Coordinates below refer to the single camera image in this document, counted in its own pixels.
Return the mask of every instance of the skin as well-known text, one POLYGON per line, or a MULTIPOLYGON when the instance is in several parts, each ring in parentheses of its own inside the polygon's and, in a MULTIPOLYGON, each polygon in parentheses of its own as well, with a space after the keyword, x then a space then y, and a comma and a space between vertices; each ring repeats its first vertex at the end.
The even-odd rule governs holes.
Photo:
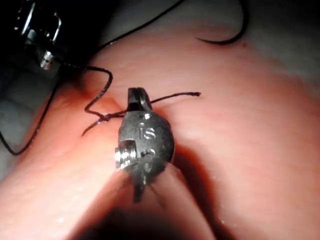
POLYGON ((275 73, 282 67, 246 38, 225 47, 195 39, 211 33, 138 32, 90 62, 114 75, 92 108, 104 114, 126 108, 129 87, 151 100, 202 93, 153 105, 176 141, 176 167, 154 185, 164 206, 150 188, 133 205, 125 173, 114 173, 121 119, 80 137, 97 120, 84 107, 107 80, 88 71, 58 91, 32 147, 1 182, 0 238, 72 239, 117 207, 152 213, 189 239, 320 239, 319 96, 275 73))

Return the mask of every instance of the pink skin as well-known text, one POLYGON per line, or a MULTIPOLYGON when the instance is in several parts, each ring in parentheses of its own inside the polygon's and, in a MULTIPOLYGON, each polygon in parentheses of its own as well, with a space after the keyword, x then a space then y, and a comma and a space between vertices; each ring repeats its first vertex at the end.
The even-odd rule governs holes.
POLYGON ((202 93, 153 105, 172 126, 186 180, 172 166, 159 176, 165 208, 150 189, 132 205, 124 175, 113 174, 121 119, 80 137, 97 120, 83 109, 107 79, 91 71, 83 88, 69 82, 59 90, 32 148, 1 182, 0 238, 70 239, 123 206, 154 212, 190 239, 214 239, 211 227, 241 240, 320 239, 319 97, 274 73, 279 66, 245 39, 226 47, 195 39, 211 31, 135 33, 90 63, 114 75, 92 108, 101 113, 125 109, 129 87, 151 99, 202 93))

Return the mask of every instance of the metal clamp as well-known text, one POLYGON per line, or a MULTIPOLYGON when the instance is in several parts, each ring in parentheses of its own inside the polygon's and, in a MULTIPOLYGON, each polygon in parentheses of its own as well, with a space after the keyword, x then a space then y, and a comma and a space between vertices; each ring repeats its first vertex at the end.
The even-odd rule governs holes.
POLYGON ((42 7, 34 0, 23 0, 14 30, 24 45, 33 46, 38 65, 48 70, 54 58, 52 53, 62 21, 55 10, 42 7))
POLYGON ((131 176, 133 202, 141 200, 145 186, 165 170, 174 151, 175 142, 168 121, 153 112, 143 88, 129 88, 128 107, 118 132, 115 165, 131 176))

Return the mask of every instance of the skin fold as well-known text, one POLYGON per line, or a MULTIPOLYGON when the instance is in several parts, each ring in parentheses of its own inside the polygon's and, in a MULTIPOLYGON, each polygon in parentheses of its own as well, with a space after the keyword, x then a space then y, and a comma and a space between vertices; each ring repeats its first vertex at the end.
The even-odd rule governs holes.
POLYGON ((171 124, 180 169, 169 165, 154 184, 164 206, 150 188, 133 205, 125 173, 114 172, 121 119, 81 137, 98 119, 84 107, 107 81, 88 71, 59 89, 0 183, 1 239, 76 238, 114 209, 152 213, 187 239, 320 239, 319 96, 246 38, 220 47, 195 36, 210 39, 212 28, 141 31, 90 62, 114 76, 92 107, 104 114, 126 108, 130 87, 151 100, 201 92, 153 105, 171 124))

